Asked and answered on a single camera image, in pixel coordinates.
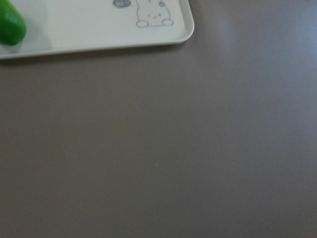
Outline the cream rabbit tray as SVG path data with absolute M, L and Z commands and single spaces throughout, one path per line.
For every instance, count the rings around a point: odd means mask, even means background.
M 24 40 L 1 59 L 178 44 L 195 28 L 187 0 L 15 0 Z

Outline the green lime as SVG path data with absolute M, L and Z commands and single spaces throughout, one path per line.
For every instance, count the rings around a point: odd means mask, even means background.
M 23 41 L 27 27 L 18 10 L 8 0 L 0 1 L 0 43 L 15 46 Z

